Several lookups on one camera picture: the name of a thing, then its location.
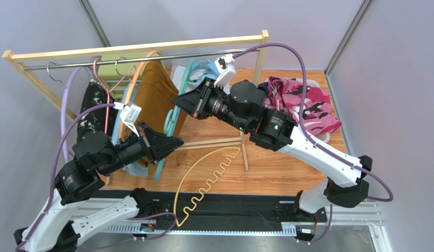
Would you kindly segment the pink camouflage trousers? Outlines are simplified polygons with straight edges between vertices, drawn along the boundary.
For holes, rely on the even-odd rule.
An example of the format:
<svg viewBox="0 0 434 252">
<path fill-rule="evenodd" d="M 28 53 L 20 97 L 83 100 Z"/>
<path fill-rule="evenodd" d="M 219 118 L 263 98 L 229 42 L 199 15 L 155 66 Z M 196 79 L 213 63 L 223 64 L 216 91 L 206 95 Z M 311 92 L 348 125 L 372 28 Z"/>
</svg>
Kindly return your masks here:
<svg viewBox="0 0 434 252">
<path fill-rule="evenodd" d="M 308 133 L 319 136 L 336 132 L 341 126 L 333 114 L 329 93 L 320 86 L 306 83 L 306 95 L 303 109 L 300 109 L 303 83 L 301 79 L 270 76 L 266 80 L 267 96 L 265 106 L 281 111 L 299 123 L 302 116 L 303 125 Z"/>
</svg>

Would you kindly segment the teal clothes hanger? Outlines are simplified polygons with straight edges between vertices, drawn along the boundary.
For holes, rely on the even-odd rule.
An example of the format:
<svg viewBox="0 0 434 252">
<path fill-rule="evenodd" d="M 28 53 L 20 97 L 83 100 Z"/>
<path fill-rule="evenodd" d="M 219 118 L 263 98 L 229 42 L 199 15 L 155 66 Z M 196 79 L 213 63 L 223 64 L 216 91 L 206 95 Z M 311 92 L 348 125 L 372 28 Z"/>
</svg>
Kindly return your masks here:
<svg viewBox="0 0 434 252">
<path fill-rule="evenodd" d="M 191 79 L 190 78 L 191 74 L 197 69 L 204 69 L 204 73 L 200 77 L 197 77 L 196 79 L 193 78 Z M 197 87 L 199 85 L 199 81 L 202 81 L 205 77 L 216 79 L 218 74 L 219 72 L 217 70 L 217 67 L 210 60 L 195 62 L 195 59 L 191 58 L 182 75 L 179 94 L 181 95 L 186 93 L 188 87 L 190 88 Z M 179 115 L 180 115 L 180 108 L 178 106 L 174 106 L 174 108 L 168 112 L 166 120 L 164 122 L 164 128 L 163 128 L 164 134 L 166 134 L 168 137 L 173 136 L 173 133 L 178 123 Z"/>
</svg>

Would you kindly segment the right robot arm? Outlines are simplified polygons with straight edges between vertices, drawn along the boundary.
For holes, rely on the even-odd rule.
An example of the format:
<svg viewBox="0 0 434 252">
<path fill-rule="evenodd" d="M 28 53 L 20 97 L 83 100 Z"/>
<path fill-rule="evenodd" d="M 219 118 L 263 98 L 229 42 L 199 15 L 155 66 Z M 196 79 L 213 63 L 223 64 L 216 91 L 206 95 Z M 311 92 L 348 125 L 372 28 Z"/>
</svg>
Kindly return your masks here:
<svg viewBox="0 0 434 252">
<path fill-rule="evenodd" d="M 248 134 L 255 145 L 295 157 L 324 173 L 326 178 L 319 185 L 297 193 L 295 212 L 314 214 L 332 204 L 353 208 L 365 200 L 369 183 L 363 169 L 371 168 L 371 158 L 350 156 L 311 136 L 292 117 L 267 108 L 265 96 L 247 80 L 225 92 L 213 79 L 205 78 L 172 103 L 198 120 L 215 117 Z"/>
</svg>

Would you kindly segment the dark blue jeans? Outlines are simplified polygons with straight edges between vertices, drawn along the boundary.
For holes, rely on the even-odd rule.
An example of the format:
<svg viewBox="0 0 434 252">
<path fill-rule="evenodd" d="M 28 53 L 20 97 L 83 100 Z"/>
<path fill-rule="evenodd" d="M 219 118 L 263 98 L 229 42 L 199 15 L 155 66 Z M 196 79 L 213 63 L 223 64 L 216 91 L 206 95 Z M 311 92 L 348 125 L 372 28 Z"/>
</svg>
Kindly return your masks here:
<svg viewBox="0 0 434 252">
<path fill-rule="evenodd" d="M 263 91 L 266 94 L 266 97 L 270 97 L 273 94 L 268 82 L 259 84 L 257 88 Z"/>
</svg>

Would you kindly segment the yellow clothes hanger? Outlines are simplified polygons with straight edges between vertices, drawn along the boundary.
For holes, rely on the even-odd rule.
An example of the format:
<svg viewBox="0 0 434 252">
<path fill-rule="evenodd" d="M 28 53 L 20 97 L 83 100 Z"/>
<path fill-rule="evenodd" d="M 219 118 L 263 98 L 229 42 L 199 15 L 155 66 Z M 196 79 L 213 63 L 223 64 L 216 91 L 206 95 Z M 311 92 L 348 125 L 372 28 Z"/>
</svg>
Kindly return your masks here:
<svg viewBox="0 0 434 252">
<path fill-rule="evenodd" d="M 185 173 L 185 175 L 183 176 L 183 178 L 181 179 L 177 190 L 175 192 L 174 195 L 174 200 L 173 200 L 173 213 L 177 216 L 177 205 L 178 205 L 178 199 L 180 196 L 180 192 L 181 192 L 181 188 L 183 183 L 186 181 L 187 177 L 189 176 L 189 174 L 192 172 L 192 170 L 198 165 L 200 164 L 202 161 L 204 161 L 205 159 L 207 159 L 208 157 L 222 152 L 222 151 L 226 151 L 226 150 L 235 150 L 236 152 L 231 155 L 228 154 L 225 156 L 225 160 L 222 161 L 219 164 L 219 169 L 214 170 L 212 173 L 212 177 L 209 179 L 205 180 L 205 183 L 207 185 L 207 187 L 201 187 L 198 189 L 198 194 L 200 195 L 199 197 L 197 196 L 193 196 L 190 199 L 190 203 L 192 204 L 192 207 L 189 206 L 185 206 L 182 210 L 183 214 L 184 214 L 184 219 L 179 221 L 178 218 L 176 219 L 175 223 L 177 227 L 181 227 L 190 217 L 190 214 L 197 208 L 198 203 L 201 202 L 204 197 L 205 194 L 211 190 L 212 186 L 219 180 L 220 176 L 223 175 L 226 171 L 226 168 L 229 167 L 233 160 L 239 155 L 239 153 L 241 152 L 241 148 L 237 148 L 237 147 L 233 147 L 233 146 L 228 146 L 228 147 L 223 147 L 217 150 L 214 150 L 212 152 L 207 153 L 206 155 L 202 156 L 201 158 L 199 158 L 195 163 L 193 163 L 191 166 L 189 166 L 189 169 L 187 170 L 187 172 Z"/>
</svg>

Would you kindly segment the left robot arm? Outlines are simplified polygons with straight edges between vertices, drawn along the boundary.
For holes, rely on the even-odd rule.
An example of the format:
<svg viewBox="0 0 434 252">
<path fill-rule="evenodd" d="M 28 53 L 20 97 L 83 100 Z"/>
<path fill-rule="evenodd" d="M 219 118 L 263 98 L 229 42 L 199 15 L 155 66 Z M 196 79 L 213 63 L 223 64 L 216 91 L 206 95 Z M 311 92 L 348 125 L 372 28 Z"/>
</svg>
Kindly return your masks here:
<svg viewBox="0 0 434 252">
<path fill-rule="evenodd" d="M 153 131 L 140 122 L 136 132 L 118 145 L 102 131 L 90 131 L 74 145 L 75 157 L 55 176 L 50 197 L 40 215 L 16 230 L 17 251 L 75 251 L 86 240 L 125 219 L 154 215 L 153 200 L 144 188 L 136 188 L 117 203 L 83 218 L 75 213 L 103 186 L 102 176 L 141 158 L 156 163 L 183 144 L 174 136 Z"/>
</svg>

